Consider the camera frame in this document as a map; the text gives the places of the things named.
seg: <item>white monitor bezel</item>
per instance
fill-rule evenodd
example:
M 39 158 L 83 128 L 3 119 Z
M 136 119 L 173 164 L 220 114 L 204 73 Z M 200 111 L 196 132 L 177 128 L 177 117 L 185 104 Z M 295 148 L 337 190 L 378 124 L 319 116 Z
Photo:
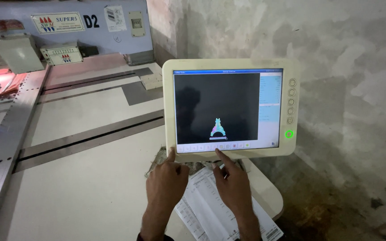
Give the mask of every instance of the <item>white monitor bezel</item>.
M 164 88 L 166 146 L 176 147 L 174 70 L 208 69 L 283 69 L 279 147 L 227 151 L 222 150 L 222 152 L 233 159 L 290 155 L 296 147 L 297 113 L 300 88 L 297 61 L 289 59 L 186 59 L 168 60 L 165 62 L 162 68 L 162 73 Z M 296 81 L 296 84 L 293 87 L 289 85 L 289 81 L 291 79 L 295 79 Z M 294 96 L 289 96 L 288 94 L 289 90 L 291 89 L 295 90 Z M 294 105 L 289 106 L 289 99 L 294 99 Z M 289 108 L 294 109 L 293 114 L 288 114 Z M 293 118 L 293 123 L 291 124 L 287 123 L 287 119 L 289 117 Z M 285 136 L 287 130 L 292 131 L 293 134 L 291 138 L 287 138 Z M 215 154 L 214 150 L 207 152 L 176 153 L 176 160 L 178 162 L 214 161 L 218 159 L 219 158 Z

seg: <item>concrete wall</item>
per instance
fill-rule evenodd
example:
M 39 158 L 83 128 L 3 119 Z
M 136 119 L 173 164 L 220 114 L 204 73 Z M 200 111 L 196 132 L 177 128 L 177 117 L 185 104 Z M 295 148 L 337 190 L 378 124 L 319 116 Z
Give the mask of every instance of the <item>concrete wall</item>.
M 169 58 L 297 58 L 297 148 L 255 160 L 301 239 L 386 240 L 386 0 L 147 0 Z

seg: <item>hand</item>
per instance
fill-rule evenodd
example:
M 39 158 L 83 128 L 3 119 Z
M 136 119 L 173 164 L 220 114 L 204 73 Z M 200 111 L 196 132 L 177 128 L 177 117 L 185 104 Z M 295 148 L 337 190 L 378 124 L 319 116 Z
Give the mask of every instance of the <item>hand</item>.
M 222 169 L 212 164 L 221 200 L 235 215 L 241 240 L 258 241 L 261 238 L 260 225 L 253 211 L 248 175 L 220 150 L 216 148 L 215 152 L 224 163 Z
M 148 205 L 140 233 L 144 241 L 163 240 L 171 212 L 186 190 L 190 169 L 174 161 L 175 151 L 171 148 L 168 158 L 147 178 Z

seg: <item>super5 label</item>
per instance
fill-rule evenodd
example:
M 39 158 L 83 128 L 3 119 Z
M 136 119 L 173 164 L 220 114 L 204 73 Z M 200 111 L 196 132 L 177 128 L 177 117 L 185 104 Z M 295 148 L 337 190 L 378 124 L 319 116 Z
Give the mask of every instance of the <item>super5 label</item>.
M 42 13 L 31 18 L 40 34 L 85 30 L 78 12 Z

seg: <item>blue title bar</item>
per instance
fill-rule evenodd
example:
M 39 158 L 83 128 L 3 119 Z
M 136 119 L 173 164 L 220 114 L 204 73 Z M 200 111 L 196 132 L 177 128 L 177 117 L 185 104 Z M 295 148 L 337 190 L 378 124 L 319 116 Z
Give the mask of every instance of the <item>blue title bar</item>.
M 174 70 L 175 75 L 191 74 L 239 74 L 282 72 L 283 69 L 207 69 L 207 70 Z

